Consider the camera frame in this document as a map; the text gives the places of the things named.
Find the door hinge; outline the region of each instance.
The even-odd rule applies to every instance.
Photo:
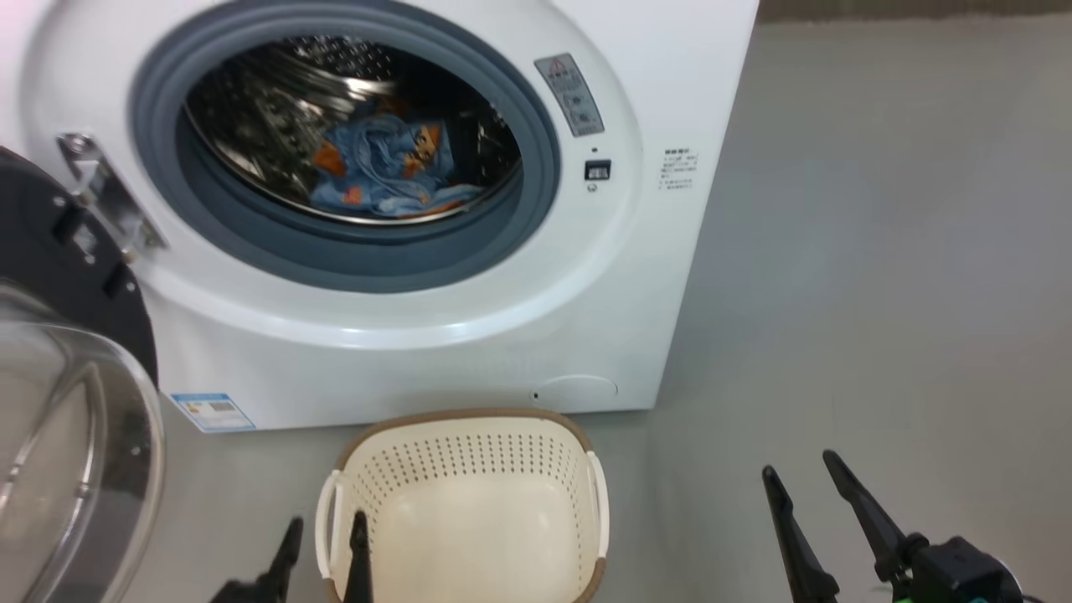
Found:
[[[77,183],[69,192],[100,220],[130,264],[149,248],[166,248],[160,232],[119,180],[101,147],[89,134],[56,137]]]

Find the washing machine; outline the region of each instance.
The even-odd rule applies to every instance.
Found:
[[[755,0],[3,3],[203,430],[655,403]]]

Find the blue clothing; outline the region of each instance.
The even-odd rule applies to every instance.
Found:
[[[337,126],[324,134],[338,149],[344,174],[317,165],[313,207],[331,212],[404,217],[475,198],[473,185],[448,186],[455,168],[442,121],[407,123],[381,114]]]

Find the blue label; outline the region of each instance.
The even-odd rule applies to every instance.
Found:
[[[172,403],[205,433],[256,429],[226,394],[172,394]]]

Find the perforated basket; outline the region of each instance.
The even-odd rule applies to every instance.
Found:
[[[553,412],[440,412],[363,432],[316,509],[332,603],[346,592],[358,511],[375,603],[584,603],[606,563],[602,468],[581,428]]]

